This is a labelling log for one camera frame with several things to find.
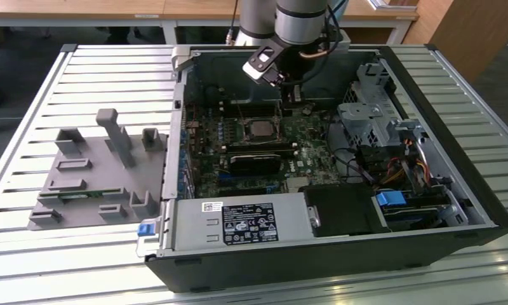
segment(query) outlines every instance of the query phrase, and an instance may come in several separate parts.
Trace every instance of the yellow wire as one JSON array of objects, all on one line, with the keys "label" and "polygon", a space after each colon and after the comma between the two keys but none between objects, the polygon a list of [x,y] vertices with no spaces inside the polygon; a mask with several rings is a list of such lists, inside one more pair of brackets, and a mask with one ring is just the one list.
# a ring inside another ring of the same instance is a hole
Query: yellow wire
[{"label": "yellow wire", "polygon": [[397,179],[399,178],[399,176],[402,176],[403,173],[405,173],[405,170],[401,169],[399,172],[397,172],[397,174],[395,174],[394,176],[391,176],[391,177],[385,181],[383,184],[386,184],[386,183],[389,183],[389,182],[397,180]]},{"label": "yellow wire", "polygon": [[422,166],[422,169],[423,169],[423,179],[426,179],[426,183],[429,184],[430,182],[430,178],[429,178],[429,171],[427,171],[427,166],[423,164],[423,163],[421,163],[421,162],[417,162],[417,164],[419,165],[419,166]]}]

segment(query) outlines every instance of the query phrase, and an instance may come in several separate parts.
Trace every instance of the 3d printed holder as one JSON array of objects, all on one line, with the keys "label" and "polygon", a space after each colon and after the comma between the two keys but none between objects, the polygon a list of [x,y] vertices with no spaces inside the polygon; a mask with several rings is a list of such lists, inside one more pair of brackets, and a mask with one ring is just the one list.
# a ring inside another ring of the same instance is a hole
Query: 3d printed holder
[{"label": "3d printed holder", "polygon": [[60,152],[28,229],[126,224],[158,215],[167,136],[157,128],[128,136],[118,116],[115,109],[96,115],[110,137],[84,138],[78,128],[60,130]]}]

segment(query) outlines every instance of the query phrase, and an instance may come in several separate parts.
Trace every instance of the power supply label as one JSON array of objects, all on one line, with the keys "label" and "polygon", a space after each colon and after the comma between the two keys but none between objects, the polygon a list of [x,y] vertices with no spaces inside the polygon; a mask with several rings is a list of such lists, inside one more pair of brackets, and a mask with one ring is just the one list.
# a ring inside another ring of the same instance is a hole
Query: power supply label
[{"label": "power supply label", "polygon": [[279,240],[273,203],[223,206],[222,219],[225,243],[229,246]]}]

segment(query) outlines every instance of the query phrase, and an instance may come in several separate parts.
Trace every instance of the metal worktable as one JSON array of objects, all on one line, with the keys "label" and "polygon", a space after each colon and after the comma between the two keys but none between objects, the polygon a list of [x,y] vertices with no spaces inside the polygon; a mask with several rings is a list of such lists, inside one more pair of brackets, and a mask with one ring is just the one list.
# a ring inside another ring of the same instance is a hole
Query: metal worktable
[{"label": "metal worktable", "polygon": [[[79,46],[60,53],[0,160],[0,304],[508,304],[508,235],[426,268],[175,294],[136,256],[136,224],[26,230],[60,128],[104,135],[95,116],[114,107],[131,135],[150,126],[167,132],[171,50]],[[508,209],[508,127],[437,51],[394,51]]]}]

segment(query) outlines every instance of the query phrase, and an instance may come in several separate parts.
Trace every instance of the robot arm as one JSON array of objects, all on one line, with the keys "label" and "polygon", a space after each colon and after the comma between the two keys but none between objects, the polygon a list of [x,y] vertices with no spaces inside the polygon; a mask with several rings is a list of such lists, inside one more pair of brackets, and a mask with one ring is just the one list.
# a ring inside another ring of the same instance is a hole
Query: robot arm
[{"label": "robot arm", "polygon": [[[341,3],[338,10],[343,13],[347,1],[334,2]],[[298,91],[285,87],[303,84],[303,76],[315,66],[314,59],[330,53],[329,38],[322,37],[330,28],[327,9],[329,0],[243,0],[237,45],[262,45],[243,66],[258,83]],[[334,11],[329,15],[337,24]]]}]

